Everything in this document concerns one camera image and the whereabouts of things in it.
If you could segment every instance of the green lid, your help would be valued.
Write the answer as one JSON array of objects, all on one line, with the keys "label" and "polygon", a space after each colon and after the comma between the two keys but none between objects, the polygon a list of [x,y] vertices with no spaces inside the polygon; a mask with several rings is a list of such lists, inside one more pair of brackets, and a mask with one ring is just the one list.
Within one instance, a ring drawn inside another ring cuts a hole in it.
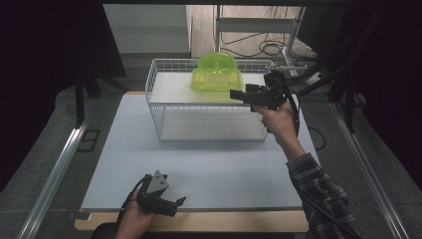
[{"label": "green lid", "polygon": [[228,92],[243,89],[242,74],[236,60],[223,53],[207,54],[198,60],[198,68],[192,71],[192,91]]}]

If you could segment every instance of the wall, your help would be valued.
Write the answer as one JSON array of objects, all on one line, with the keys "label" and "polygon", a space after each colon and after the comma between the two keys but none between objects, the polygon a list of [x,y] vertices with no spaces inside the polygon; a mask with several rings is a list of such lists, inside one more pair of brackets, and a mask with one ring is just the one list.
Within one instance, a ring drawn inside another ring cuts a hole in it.
[{"label": "wall", "polygon": [[186,6],[104,4],[104,7],[121,54],[190,52]]}]

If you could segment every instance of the white board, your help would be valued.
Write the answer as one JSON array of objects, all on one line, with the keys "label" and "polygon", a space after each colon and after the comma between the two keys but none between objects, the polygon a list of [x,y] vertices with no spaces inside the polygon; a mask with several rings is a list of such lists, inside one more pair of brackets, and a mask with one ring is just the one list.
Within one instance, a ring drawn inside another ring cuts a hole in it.
[{"label": "white board", "polygon": [[[317,160],[301,114],[299,138]],[[125,95],[82,208],[115,211],[146,174],[168,174],[164,199],[179,211],[297,209],[302,206],[272,135],[264,142],[161,142],[144,95]]]}]

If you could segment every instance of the white wire basket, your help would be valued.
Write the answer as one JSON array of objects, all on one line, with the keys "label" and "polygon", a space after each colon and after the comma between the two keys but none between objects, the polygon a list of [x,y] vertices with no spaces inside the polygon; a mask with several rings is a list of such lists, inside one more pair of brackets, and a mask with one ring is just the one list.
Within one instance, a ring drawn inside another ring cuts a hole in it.
[{"label": "white wire basket", "polygon": [[[262,85],[270,60],[238,60],[244,83]],[[148,106],[160,140],[264,141],[267,130],[249,105],[229,93],[190,89],[196,59],[155,59],[145,86]]]}]

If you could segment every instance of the plaid shirt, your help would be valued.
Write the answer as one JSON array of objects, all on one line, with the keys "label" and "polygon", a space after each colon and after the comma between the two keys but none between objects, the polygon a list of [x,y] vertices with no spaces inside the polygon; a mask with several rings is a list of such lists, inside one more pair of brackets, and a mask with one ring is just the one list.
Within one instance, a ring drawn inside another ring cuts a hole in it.
[{"label": "plaid shirt", "polygon": [[[329,215],[357,232],[353,216],[347,208],[344,190],[322,171],[310,153],[289,161],[287,166],[295,187],[299,187],[304,195]],[[303,207],[310,225],[307,238],[350,238],[306,201],[303,201]]]}]

